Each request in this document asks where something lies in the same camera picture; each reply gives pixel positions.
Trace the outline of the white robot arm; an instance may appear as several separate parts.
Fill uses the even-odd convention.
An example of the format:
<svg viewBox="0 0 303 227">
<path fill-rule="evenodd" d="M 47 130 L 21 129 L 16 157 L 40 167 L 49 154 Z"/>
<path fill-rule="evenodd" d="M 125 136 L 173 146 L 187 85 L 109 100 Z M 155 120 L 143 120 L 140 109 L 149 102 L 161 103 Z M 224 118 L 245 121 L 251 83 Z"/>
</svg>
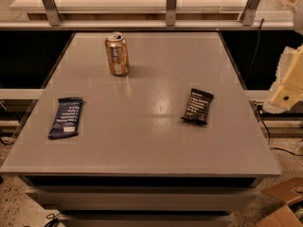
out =
<svg viewBox="0 0 303 227">
<path fill-rule="evenodd" d="M 303 0 L 277 0 L 294 14 L 294 31 L 303 35 Z M 270 114 L 289 111 L 303 99 L 303 44 L 296 49 L 289 46 L 280 55 L 273 82 L 263 109 Z"/>
</svg>

